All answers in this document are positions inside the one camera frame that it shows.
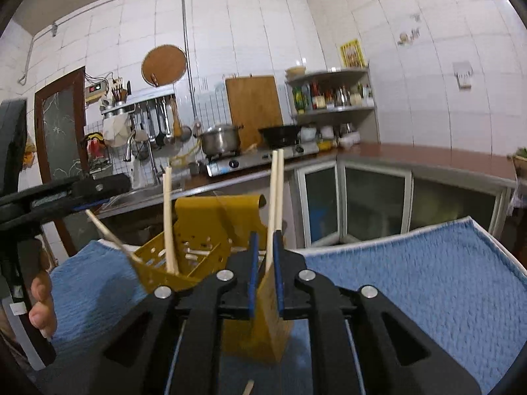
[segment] blue towel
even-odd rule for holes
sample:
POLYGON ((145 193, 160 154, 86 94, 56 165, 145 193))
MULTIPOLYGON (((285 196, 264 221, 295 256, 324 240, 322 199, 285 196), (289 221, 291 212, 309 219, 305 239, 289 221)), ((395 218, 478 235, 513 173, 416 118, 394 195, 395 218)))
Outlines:
MULTIPOLYGON (((308 267, 340 286, 377 286, 478 381, 487 394, 527 340, 527 277, 472 220, 370 246, 309 255, 308 267)), ((52 273, 59 328, 44 393, 86 393, 94 344, 146 293, 119 251, 91 242, 52 273)), ((296 322, 283 360, 267 366, 224 356, 220 393, 310 394, 307 323, 296 322)))

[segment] metal screw head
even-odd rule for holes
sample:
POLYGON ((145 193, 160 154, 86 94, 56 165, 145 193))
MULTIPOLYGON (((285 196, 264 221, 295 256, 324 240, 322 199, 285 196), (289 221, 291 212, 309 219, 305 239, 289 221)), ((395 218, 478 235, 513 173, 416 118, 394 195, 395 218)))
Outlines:
POLYGON ((360 293, 367 299, 372 299, 373 297, 377 297, 377 294, 379 294, 376 287, 371 286, 371 285, 363 286, 362 289, 360 290, 360 293))
POLYGON ((164 285, 158 286, 154 291, 154 295, 159 299, 167 299, 171 294, 172 290, 164 285))
POLYGON ((313 270, 304 269, 298 272, 298 277, 302 279, 302 281, 312 281, 317 274, 313 270))
POLYGON ((223 282, 230 281, 234 277, 234 273, 232 273, 228 269, 220 270, 218 273, 216 273, 216 277, 223 282))

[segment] human hand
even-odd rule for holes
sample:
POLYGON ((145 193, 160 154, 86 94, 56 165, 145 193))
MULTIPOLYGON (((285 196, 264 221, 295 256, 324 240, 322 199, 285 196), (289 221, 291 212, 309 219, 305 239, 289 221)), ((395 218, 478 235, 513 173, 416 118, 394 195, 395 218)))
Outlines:
MULTIPOLYGON (((41 268, 48 268, 49 262, 44 251, 41 252, 40 259, 41 268)), ((29 312, 29 318, 33 326, 40 329, 44 337, 51 337, 57 330, 57 317, 51 289, 52 284, 48 273, 41 270, 31 283, 31 294, 36 303, 29 312)))

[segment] yellow poster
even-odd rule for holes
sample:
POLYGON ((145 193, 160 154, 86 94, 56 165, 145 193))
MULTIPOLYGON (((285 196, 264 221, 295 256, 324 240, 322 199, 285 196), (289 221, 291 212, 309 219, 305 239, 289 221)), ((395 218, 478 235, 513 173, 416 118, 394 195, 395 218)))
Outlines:
POLYGON ((341 46, 341 58, 346 68, 366 67, 362 49, 357 39, 349 41, 341 46))

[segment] glass cabinet door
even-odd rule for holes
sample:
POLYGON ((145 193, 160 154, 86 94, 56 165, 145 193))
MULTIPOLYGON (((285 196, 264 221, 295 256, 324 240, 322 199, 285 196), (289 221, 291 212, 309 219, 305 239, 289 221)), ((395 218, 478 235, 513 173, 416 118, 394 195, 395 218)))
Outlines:
POLYGON ((379 166, 343 163, 344 236, 368 241, 408 231, 412 173, 379 166))
POLYGON ((481 227, 491 226, 496 195, 414 178, 410 230, 471 216, 481 227))
POLYGON ((306 247, 336 244, 341 222, 336 163, 299 170, 298 182, 306 247))

